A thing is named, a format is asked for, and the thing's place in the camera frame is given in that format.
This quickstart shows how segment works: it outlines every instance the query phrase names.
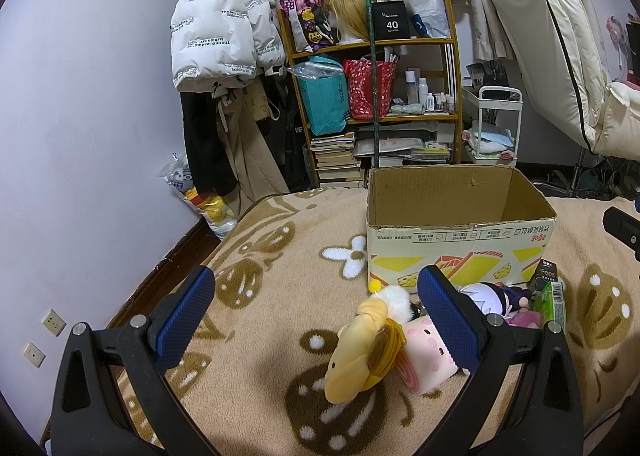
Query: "jacket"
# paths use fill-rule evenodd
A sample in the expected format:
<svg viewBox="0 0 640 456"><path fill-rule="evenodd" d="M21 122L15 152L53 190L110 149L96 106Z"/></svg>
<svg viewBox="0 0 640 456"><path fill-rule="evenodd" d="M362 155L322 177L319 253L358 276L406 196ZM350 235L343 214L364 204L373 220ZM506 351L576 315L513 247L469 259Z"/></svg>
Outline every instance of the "jacket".
<svg viewBox="0 0 640 456"><path fill-rule="evenodd" d="M270 2L178 0L171 28L176 89L216 96L219 88L247 86L259 67L282 65L284 50Z"/></svg>

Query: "blue gripper pad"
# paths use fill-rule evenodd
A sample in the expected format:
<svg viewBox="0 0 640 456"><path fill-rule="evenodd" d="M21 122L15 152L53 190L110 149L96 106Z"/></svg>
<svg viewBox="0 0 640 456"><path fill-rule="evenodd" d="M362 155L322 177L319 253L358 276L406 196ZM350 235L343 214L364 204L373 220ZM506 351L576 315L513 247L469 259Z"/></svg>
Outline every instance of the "blue gripper pad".
<svg viewBox="0 0 640 456"><path fill-rule="evenodd" d="M486 344L482 312L437 266L420 271L418 296L456 365L474 373Z"/></svg>
<svg viewBox="0 0 640 456"><path fill-rule="evenodd" d="M180 363L198 324L213 300L216 281L206 266L198 266L184 281L180 290L162 298L151 313L148 344L156 353L160 372Z"/></svg>

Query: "silver bolt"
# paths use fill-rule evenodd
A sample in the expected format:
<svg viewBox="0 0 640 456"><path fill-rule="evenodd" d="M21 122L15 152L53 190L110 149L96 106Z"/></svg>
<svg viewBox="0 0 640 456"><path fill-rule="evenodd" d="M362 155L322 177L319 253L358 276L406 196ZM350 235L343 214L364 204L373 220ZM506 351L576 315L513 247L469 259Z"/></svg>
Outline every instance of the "silver bolt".
<svg viewBox="0 0 640 456"><path fill-rule="evenodd" d="M86 324L84 322L79 322L71 328L71 333L73 335L82 335L86 331Z"/></svg>
<svg viewBox="0 0 640 456"><path fill-rule="evenodd" d="M129 324L131 324L134 328L141 328L146 324L146 316L142 314L134 315L129 321Z"/></svg>
<svg viewBox="0 0 640 456"><path fill-rule="evenodd" d="M551 333L560 333L562 331L562 326L559 325L556 321L549 321L546 324L546 327L549 328Z"/></svg>
<svg viewBox="0 0 640 456"><path fill-rule="evenodd" d="M490 313L489 315L487 315L486 321L494 327L502 326L502 324L504 324L502 315L498 315L497 313Z"/></svg>

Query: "red bag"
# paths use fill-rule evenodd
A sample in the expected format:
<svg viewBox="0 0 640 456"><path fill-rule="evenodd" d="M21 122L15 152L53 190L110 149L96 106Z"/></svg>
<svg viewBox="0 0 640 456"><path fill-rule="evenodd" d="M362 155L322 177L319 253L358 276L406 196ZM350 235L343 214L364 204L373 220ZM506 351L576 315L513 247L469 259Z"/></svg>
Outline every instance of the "red bag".
<svg viewBox="0 0 640 456"><path fill-rule="evenodd" d="M366 59L346 59L342 66L347 77L349 109L351 116L358 120L373 120L373 86L371 82L371 61ZM377 62L378 72L378 115L386 116L391 107L391 95L396 78L395 62Z"/></svg>

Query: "electrical outlet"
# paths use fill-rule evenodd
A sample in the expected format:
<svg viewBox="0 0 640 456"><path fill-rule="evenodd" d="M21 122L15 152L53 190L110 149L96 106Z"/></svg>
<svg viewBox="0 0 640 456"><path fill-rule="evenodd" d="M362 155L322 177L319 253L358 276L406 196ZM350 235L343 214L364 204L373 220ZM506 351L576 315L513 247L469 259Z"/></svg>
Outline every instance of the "electrical outlet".
<svg viewBox="0 0 640 456"><path fill-rule="evenodd" d="M37 349L37 347L32 342L27 344L27 347L24 349L22 354L31 364L33 364L37 368L40 367L42 361L44 360L44 353Z"/></svg>
<svg viewBox="0 0 640 456"><path fill-rule="evenodd" d="M47 316L42 320L42 324L44 324L44 327L51 333L53 333L56 337L60 335L60 333L66 326L66 322L64 322L60 318L60 315L58 315L53 310L49 310Z"/></svg>

